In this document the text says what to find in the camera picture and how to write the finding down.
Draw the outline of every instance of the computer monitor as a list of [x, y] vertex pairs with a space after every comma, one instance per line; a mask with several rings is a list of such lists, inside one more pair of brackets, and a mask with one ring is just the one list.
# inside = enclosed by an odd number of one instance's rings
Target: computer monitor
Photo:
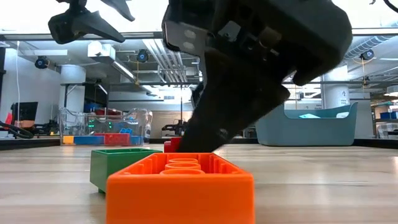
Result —
[[14, 103], [11, 106], [12, 110], [12, 123], [18, 120], [18, 108], [19, 108], [19, 120], [20, 121], [34, 121], [36, 119], [36, 112], [38, 102], [25, 102], [25, 103]]

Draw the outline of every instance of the black cable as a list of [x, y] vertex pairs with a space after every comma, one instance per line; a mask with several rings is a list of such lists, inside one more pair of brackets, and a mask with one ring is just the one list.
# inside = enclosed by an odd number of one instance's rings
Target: black cable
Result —
[[34, 137], [34, 135], [30, 131], [26, 131], [25, 129], [18, 128], [11, 124], [6, 124], [0, 121], [0, 126], [4, 128], [9, 128], [8, 129], [9, 132], [20, 138], [32, 139]]
[[398, 8], [393, 5], [390, 0], [384, 0], [384, 3], [392, 10], [394, 10], [394, 12], [398, 13]]

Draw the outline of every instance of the wooden table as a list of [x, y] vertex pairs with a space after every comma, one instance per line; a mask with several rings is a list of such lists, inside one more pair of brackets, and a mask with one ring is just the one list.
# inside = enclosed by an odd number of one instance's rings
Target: wooden table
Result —
[[[104, 223], [92, 149], [0, 151], [0, 223]], [[217, 154], [253, 173], [256, 223], [398, 223], [397, 150], [229, 145]]]

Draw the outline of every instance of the green lego brick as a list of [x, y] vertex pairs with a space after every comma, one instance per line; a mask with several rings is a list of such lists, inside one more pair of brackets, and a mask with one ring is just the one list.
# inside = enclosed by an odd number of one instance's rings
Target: green lego brick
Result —
[[90, 182], [100, 192], [106, 192], [106, 180], [108, 177], [127, 166], [153, 154], [159, 150], [151, 149], [109, 149], [93, 150], [91, 152]]

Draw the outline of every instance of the shelf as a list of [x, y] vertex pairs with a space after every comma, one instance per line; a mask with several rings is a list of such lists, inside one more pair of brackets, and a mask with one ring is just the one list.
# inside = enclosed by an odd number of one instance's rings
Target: shelf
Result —
[[398, 123], [398, 119], [376, 119], [376, 123], [381, 122]]

